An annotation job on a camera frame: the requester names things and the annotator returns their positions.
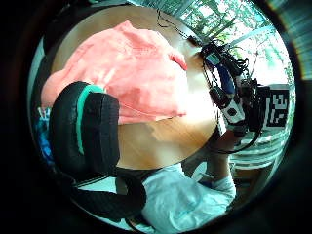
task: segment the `wooden table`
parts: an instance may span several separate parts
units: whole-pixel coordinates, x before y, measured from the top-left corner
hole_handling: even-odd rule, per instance
[[[189,87],[187,115],[155,122],[125,124],[118,129],[120,161],[126,169],[157,169],[182,161],[199,150],[216,127],[215,110],[203,75],[200,48],[183,39],[172,27],[157,24],[157,11],[136,6],[119,6],[101,10],[80,21],[64,38],[51,72],[64,68],[75,49],[88,37],[129,20],[136,28],[159,31],[185,56]],[[177,19],[164,13],[181,31],[194,34]]]

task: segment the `pink shirt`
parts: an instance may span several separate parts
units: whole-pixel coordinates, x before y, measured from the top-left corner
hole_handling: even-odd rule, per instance
[[[136,29],[127,20],[85,40],[63,70],[53,73],[41,93],[52,107],[70,83],[85,81],[120,102],[119,123],[183,116],[188,92],[183,54],[157,31]]]

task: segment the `strap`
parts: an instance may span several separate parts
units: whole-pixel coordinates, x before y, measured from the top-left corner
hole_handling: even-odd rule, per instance
[[[145,189],[136,177],[127,174],[121,174],[118,177],[127,185],[127,195],[79,189],[75,179],[58,171],[58,179],[66,195],[86,211],[113,221],[138,215],[146,201]]]

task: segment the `person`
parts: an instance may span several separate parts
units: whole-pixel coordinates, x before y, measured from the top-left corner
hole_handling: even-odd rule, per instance
[[[211,148],[231,151],[244,137],[245,114],[242,108],[238,111],[239,119],[225,115],[227,130],[211,143]],[[147,199],[141,217],[156,233],[194,230],[226,213],[236,196],[229,154],[212,151],[207,162],[207,173],[213,177],[210,185],[185,175],[181,163],[158,170],[143,180]]]

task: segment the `white shirt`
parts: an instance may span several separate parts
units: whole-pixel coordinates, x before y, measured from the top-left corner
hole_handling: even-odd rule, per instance
[[[157,171],[143,185],[147,201],[142,214],[159,233],[199,228],[223,215],[236,195],[231,175],[210,189],[186,176],[181,164]]]

